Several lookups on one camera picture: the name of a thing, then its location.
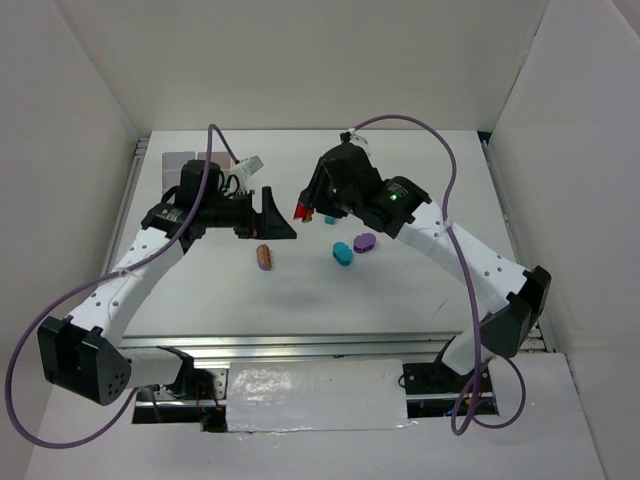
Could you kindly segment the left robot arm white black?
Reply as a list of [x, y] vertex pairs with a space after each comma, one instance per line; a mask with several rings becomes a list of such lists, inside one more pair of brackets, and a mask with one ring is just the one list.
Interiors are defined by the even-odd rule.
[[90, 296], [64, 319], [48, 317], [37, 337], [48, 382], [100, 405], [127, 388], [167, 385], [184, 390], [194, 360], [172, 347], [123, 350], [124, 333], [159, 280], [209, 228], [240, 239], [292, 240], [295, 230], [275, 205], [270, 187], [261, 209], [251, 192], [226, 195], [215, 163], [190, 160], [180, 181], [150, 209], [131, 247]]

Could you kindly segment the purple top brown lego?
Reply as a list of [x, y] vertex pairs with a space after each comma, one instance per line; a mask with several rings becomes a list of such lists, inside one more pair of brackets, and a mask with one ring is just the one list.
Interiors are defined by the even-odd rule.
[[261, 244], [256, 248], [256, 260], [261, 270], [271, 271], [273, 269], [272, 252], [268, 245]]

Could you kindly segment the red brown lego brick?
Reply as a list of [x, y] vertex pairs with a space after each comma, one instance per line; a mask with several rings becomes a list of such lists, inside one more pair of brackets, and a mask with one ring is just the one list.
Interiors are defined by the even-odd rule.
[[309, 223], [313, 220], [314, 209], [298, 202], [294, 211], [293, 219], [302, 223]]

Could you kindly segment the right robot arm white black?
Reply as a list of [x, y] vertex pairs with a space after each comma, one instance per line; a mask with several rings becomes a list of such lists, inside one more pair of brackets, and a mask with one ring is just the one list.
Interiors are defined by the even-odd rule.
[[403, 176], [383, 179], [365, 150], [346, 142], [317, 162], [301, 192], [296, 217], [353, 215], [363, 224], [426, 255], [464, 285], [487, 314], [477, 328], [456, 336], [441, 363], [460, 376], [495, 356], [514, 357], [543, 312], [551, 275], [493, 251], [445, 218], [421, 187]]

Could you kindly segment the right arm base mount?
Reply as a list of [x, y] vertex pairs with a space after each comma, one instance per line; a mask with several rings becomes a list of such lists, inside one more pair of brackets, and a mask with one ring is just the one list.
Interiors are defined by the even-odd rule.
[[[460, 376], [439, 361], [404, 363], [398, 385], [405, 391], [409, 419], [450, 417], [463, 387], [473, 374]], [[481, 374], [480, 406], [477, 413], [497, 415], [493, 388], [487, 370]], [[467, 414], [471, 404], [471, 390], [465, 394], [458, 415]]]

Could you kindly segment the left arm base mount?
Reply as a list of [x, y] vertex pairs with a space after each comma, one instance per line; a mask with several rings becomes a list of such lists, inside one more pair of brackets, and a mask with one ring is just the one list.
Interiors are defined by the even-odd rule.
[[202, 432], [225, 433], [229, 370], [194, 370], [185, 382], [143, 387], [137, 393], [132, 424], [185, 424]]

